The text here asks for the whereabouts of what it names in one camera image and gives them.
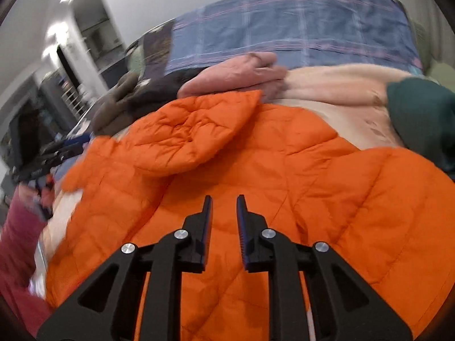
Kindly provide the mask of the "red sleeve left forearm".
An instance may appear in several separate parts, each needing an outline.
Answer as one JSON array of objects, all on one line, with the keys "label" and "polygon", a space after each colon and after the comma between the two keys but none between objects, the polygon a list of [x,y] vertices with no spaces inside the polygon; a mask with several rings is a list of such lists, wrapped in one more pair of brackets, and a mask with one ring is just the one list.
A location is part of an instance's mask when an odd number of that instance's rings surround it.
[{"label": "red sleeve left forearm", "polygon": [[39,195],[35,189],[18,185],[1,231],[1,296],[33,336],[52,313],[50,305],[28,288],[36,271],[36,247],[47,226],[38,208],[42,197],[52,201],[53,193],[45,190]]}]

